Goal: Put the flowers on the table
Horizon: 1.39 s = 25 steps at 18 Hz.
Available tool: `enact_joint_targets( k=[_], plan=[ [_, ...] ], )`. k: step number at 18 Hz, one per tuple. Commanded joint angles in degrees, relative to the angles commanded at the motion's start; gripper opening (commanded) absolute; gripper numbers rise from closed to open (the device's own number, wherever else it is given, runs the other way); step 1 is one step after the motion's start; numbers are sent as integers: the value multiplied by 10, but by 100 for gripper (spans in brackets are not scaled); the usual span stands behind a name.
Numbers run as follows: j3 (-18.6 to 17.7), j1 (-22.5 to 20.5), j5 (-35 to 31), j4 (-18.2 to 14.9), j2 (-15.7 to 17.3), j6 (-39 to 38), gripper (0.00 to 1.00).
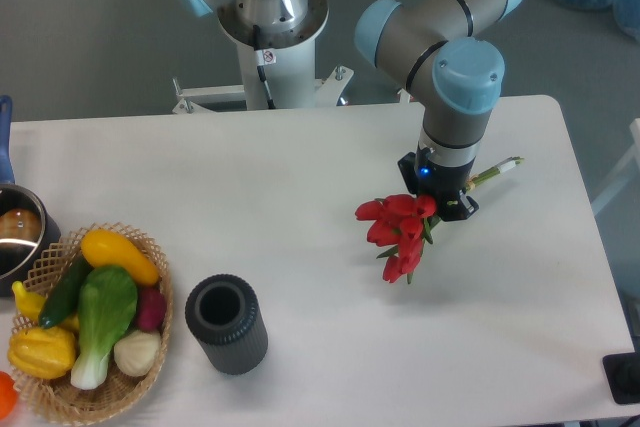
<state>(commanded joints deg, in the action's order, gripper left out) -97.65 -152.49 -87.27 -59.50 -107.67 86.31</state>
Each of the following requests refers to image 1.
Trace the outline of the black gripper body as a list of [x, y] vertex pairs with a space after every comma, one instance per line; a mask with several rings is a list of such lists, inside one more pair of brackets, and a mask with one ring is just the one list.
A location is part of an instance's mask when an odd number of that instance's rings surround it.
[[462, 221], [476, 213], [477, 202], [467, 195], [466, 182], [472, 161], [447, 166], [431, 147], [418, 148], [398, 160], [406, 188], [415, 196], [430, 195], [442, 221]]

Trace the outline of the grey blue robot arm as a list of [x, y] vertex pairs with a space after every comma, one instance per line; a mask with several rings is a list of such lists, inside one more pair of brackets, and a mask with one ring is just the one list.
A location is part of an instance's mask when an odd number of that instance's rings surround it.
[[[179, 0], [198, 17], [215, 15], [237, 48], [251, 110], [312, 107], [315, 41], [327, 0]], [[413, 194], [428, 194], [445, 221], [469, 218], [477, 203], [467, 177], [500, 94], [505, 64], [478, 34], [522, 0], [378, 0], [359, 18], [360, 54], [424, 108], [417, 148], [399, 163]]]

